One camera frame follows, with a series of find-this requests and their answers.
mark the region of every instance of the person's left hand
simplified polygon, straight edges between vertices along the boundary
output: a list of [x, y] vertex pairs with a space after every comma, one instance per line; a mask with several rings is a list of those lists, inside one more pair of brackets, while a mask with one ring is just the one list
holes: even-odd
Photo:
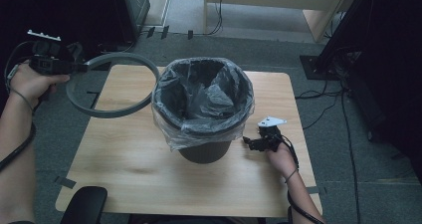
[[[70, 77], [68, 75], [42, 76], [29, 67], [29, 61], [19, 65], [18, 71], [11, 81], [11, 88], [19, 92], [25, 99], [31, 103], [32, 107], [38, 104], [40, 97], [50, 85], [65, 83]], [[52, 92], [56, 90], [55, 86], [51, 88]]]

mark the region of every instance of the person's right arm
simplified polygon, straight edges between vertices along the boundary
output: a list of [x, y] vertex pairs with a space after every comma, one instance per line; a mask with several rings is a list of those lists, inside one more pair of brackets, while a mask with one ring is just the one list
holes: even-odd
[[[281, 143], [277, 152], [268, 150], [267, 154], [273, 166], [276, 167], [276, 169], [279, 170], [285, 178], [290, 177], [287, 182], [288, 189], [292, 200], [296, 203], [296, 205], [311, 214], [314, 218], [324, 222], [313, 200], [311, 199], [311, 196], [308, 194], [307, 188], [305, 187], [301, 175], [298, 171], [295, 172], [297, 167], [289, 149]], [[293, 222], [295, 224], [313, 223], [298, 213], [294, 208], [292, 208], [292, 216]]]

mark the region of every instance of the black trash can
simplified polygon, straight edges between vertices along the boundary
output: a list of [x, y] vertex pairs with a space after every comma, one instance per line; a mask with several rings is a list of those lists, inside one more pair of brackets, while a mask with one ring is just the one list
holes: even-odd
[[170, 63], [152, 93], [155, 125], [172, 150], [190, 161], [220, 159], [243, 134], [254, 110], [252, 83], [224, 58]]

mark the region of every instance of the floor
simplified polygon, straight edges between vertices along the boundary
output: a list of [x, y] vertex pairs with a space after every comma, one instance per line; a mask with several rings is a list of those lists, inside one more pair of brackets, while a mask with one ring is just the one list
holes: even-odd
[[[204, 31], [204, 0], [150, 0], [151, 9], [144, 30], [155, 27], [162, 31], [196, 35], [208, 34], [218, 24], [219, 4], [208, 3], [207, 28]], [[222, 28], [214, 35], [227, 38], [273, 40], [280, 42], [315, 43], [302, 10], [222, 4]], [[340, 15], [333, 20], [335, 29]], [[327, 38], [320, 41], [325, 44]]]

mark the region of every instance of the black strap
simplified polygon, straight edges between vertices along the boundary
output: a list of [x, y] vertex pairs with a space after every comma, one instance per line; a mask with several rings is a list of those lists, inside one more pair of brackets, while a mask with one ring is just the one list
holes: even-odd
[[27, 147], [32, 142], [32, 140], [34, 140], [36, 133], [37, 133], [37, 129], [35, 128], [34, 123], [32, 123], [31, 124], [31, 131], [30, 131], [27, 139], [0, 162], [0, 172], [7, 165], [9, 165], [9, 163], [12, 162], [25, 149], [25, 147]]
[[310, 213], [304, 211], [302, 208], [300, 208], [298, 205], [296, 205], [296, 203], [293, 201], [289, 191], [288, 191], [288, 200], [289, 200], [289, 203], [291, 204], [291, 207], [289, 207], [289, 221], [291, 221], [291, 218], [292, 218], [292, 207], [293, 207], [299, 214], [303, 215], [304, 217], [306, 217], [308, 220], [312, 221], [313, 223], [323, 224], [323, 222], [314, 218]]

